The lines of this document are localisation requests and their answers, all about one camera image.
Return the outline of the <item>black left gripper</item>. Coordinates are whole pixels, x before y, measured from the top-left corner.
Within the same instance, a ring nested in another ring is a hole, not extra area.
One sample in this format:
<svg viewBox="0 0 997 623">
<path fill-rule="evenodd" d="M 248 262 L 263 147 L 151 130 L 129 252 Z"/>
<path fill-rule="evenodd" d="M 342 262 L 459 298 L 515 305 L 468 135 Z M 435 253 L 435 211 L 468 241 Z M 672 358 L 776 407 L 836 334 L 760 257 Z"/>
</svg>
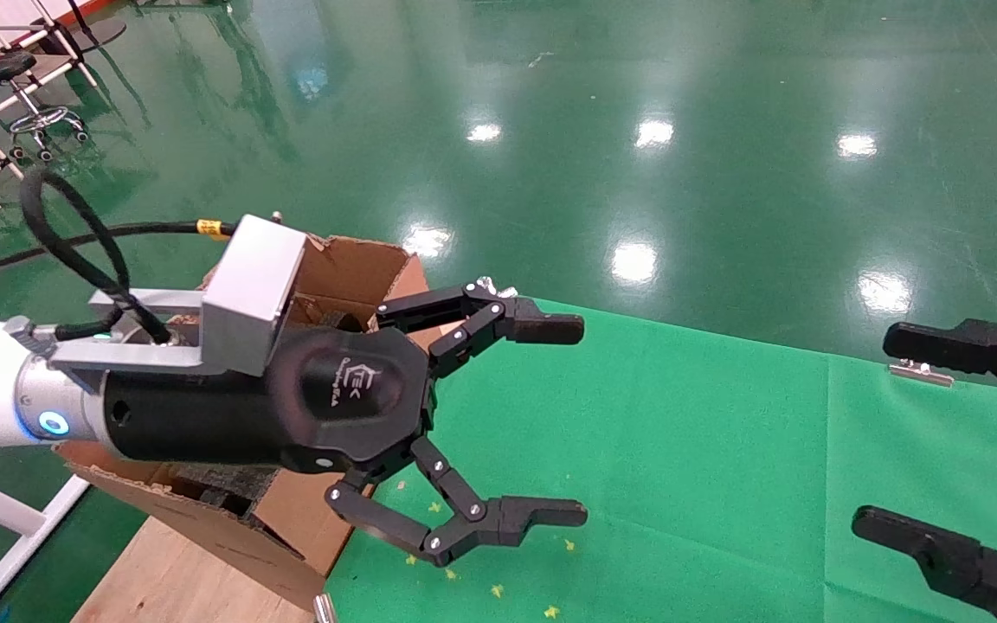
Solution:
<svg viewBox="0 0 997 623">
<path fill-rule="evenodd" d="M 264 375 L 115 371 L 106 430 L 128 459 L 388 476 L 432 427 L 426 352 L 396 330 L 290 328 Z"/>
</svg>

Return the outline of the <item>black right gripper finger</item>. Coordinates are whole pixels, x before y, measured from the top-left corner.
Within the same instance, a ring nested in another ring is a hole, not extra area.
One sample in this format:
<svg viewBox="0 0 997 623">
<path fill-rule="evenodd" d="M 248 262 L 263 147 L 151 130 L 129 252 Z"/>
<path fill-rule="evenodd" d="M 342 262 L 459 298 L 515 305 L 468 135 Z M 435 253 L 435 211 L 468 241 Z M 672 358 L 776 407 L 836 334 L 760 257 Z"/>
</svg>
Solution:
<svg viewBox="0 0 997 623">
<path fill-rule="evenodd" d="M 997 323 L 986 320 L 965 319 L 950 330 L 892 324 L 884 335 L 883 351 L 897 359 L 997 379 Z"/>
<path fill-rule="evenodd" d="M 859 539 L 913 559 L 931 591 L 997 619 L 997 549 L 985 547 L 973 537 L 871 505 L 856 510 L 852 531 Z"/>
</svg>

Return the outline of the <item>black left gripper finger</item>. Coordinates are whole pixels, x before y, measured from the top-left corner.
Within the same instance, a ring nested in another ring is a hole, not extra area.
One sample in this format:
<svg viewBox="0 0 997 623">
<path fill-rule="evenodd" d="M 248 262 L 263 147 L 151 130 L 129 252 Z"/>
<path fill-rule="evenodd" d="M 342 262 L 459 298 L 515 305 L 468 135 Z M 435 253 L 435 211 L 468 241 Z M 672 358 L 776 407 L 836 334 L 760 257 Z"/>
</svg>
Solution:
<svg viewBox="0 0 997 623">
<path fill-rule="evenodd" d="M 499 296 L 478 281 L 384 301 L 376 309 L 377 327 L 403 334 L 450 324 L 452 330 L 428 345 L 428 370 L 451 375 L 499 340 L 519 344 L 579 344 L 584 318 L 546 314 L 537 301 Z"/>
<path fill-rule="evenodd" d="M 408 456 L 451 509 L 452 516 L 440 527 L 429 528 L 364 496 L 372 477 L 356 469 L 330 486 L 325 501 L 352 527 L 436 568 L 445 568 L 478 547 L 518 547 L 537 525 L 582 527 L 589 517 L 586 506 L 573 499 L 482 499 L 424 435 L 412 442 Z"/>
</svg>

